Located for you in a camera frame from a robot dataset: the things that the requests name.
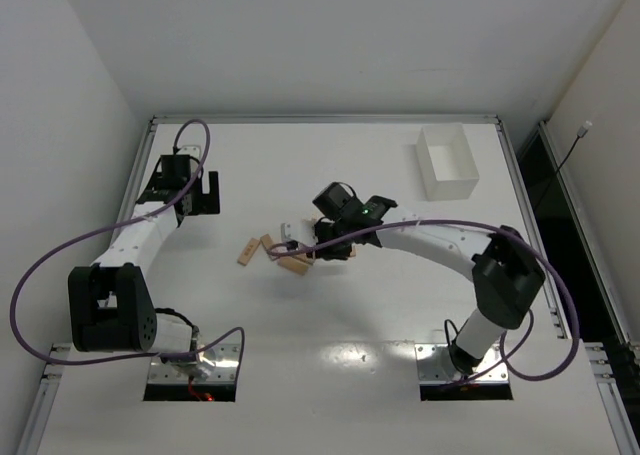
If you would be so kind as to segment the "wood block three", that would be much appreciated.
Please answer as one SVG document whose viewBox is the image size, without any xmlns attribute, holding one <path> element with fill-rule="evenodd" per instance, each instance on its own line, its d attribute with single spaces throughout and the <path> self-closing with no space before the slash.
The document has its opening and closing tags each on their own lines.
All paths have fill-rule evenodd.
<svg viewBox="0 0 640 455">
<path fill-rule="evenodd" d="M 260 238 L 260 243 L 270 260 L 275 260 L 276 256 L 272 253 L 273 246 L 275 242 L 270 234 L 264 234 Z"/>
</svg>

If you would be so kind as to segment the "wood block two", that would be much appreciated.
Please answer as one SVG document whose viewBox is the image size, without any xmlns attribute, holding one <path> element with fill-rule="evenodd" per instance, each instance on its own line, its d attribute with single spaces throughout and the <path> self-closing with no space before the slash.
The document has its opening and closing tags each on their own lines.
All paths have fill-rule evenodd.
<svg viewBox="0 0 640 455">
<path fill-rule="evenodd" d="M 259 239 L 251 238 L 239 255 L 237 263 L 241 266 L 247 266 L 260 245 L 261 242 Z"/>
</svg>

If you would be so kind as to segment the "white rectangular box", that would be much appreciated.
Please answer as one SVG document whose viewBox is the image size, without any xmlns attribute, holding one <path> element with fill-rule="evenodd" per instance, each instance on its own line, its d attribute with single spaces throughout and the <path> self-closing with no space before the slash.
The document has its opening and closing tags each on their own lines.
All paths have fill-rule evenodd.
<svg viewBox="0 0 640 455">
<path fill-rule="evenodd" d="M 428 201 L 471 196 L 480 176 L 462 124 L 422 126 L 415 152 Z"/>
</svg>

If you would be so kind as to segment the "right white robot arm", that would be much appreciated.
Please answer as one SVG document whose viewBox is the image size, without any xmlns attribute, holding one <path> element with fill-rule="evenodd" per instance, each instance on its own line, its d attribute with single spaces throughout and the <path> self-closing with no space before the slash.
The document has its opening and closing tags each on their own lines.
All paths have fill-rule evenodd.
<svg viewBox="0 0 640 455">
<path fill-rule="evenodd" d="M 319 250 L 319 258 L 344 260 L 353 243 L 369 244 L 425 258 L 472 283 L 476 309 L 447 347 L 445 365 L 457 375 L 471 375 L 501 335 L 520 327 L 545 281 L 536 257 L 518 244 L 520 234 L 511 227 L 486 234 L 445 222 L 421 224 L 394 200 L 374 195 L 363 202 L 337 182 L 313 205 L 325 217 L 314 225 L 319 244 L 353 236 Z"/>
</svg>

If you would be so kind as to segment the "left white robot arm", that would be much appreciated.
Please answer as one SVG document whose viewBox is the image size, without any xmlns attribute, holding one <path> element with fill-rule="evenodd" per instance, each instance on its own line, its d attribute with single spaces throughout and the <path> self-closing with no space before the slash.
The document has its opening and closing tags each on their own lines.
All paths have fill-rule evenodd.
<svg viewBox="0 0 640 455">
<path fill-rule="evenodd" d="M 175 354 L 195 348 L 196 329 L 184 321 L 158 316 L 146 275 L 162 245 L 187 217 L 220 213 L 218 173 L 202 176 L 172 207 L 171 201 L 195 175 L 200 149 L 186 146 L 162 155 L 134 205 L 141 220 L 124 227 L 91 265 L 68 277 L 72 340 L 81 352 Z"/>
</svg>

